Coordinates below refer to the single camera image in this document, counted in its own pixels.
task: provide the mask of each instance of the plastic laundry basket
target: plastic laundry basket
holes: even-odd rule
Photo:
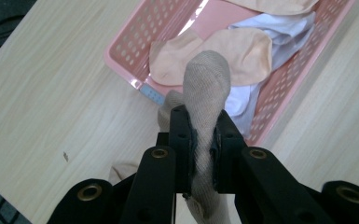
[[[256,146],[266,137],[328,40],[355,0],[320,0],[315,6],[315,29],[306,45],[270,75],[261,89],[251,135]],[[190,27],[206,38],[216,30],[259,13],[223,0],[144,0],[131,14],[105,51],[106,64],[148,98],[162,104],[169,90],[149,75],[148,55],[154,40],[168,40]]]

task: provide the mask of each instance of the white garment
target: white garment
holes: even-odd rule
[[[272,39],[272,71],[286,63],[309,39],[315,21],[315,12],[296,16],[260,14],[245,21],[231,24],[228,29],[255,27]],[[261,83],[231,87],[225,110],[245,137],[249,137]]]

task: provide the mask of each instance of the beige sock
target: beige sock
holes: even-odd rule
[[[269,76],[271,48],[271,38],[256,28],[219,30],[203,42],[188,29],[167,42],[152,43],[150,76],[161,85],[183,85],[188,62],[202,51],[213,50],[228,61],[232,86],[252,85]]]
[[[171,110],[183,104],[183,94],[178,91],[169,91],[167,96],[165,96],[164,104],[159,108],[157,116],[159,130],[162,133],[170,131]]]
[[[121,163],[113,165],[110,168],[108,181],[112,185],[116,185],[121,180],[133,175],[138,170],[138,165],[132,163]]]
[[[238,6],[271,15],[298,15],[310,12],[318,0],[226,0]]]
[[[186,109],[198,137],[192,196],[187,205],[198,223],[229,223],[226,197],[214,191],[209,152],[214,126],[230,90],[228,62],[215,51],[203,51],[187,64],[183,88]]]

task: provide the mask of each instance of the light wood surface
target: light wood surface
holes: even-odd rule
[[[156,142],[158,106],[103,61],[138,3],[38,0],[0,49],[0,193],[33,223]],[[359,1],[262,147],[315,189],[359,185]],[[177,223],[194,223],[178,201]]]

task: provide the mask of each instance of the brass screw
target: brass screw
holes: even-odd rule
[[[152,151],[152,157],[161,159],[168,156],[168,151],[163,148],[157,148]]]
[[[341,198],[351,203],[359,203],[359,191],[355,189],[341,185],[336,188],[336,192]]]
[[[260,149],[252,149],[250,150],[249,154],[256,158],[256,159],[260,159],[260,160],[263,160],[263,159],[266,159],[267,158],[267,154],[260,150]]]
[[[89,184],[77,193],[80,201],[88,202],[98,198],[103,192],[103,188],[98,184]]]

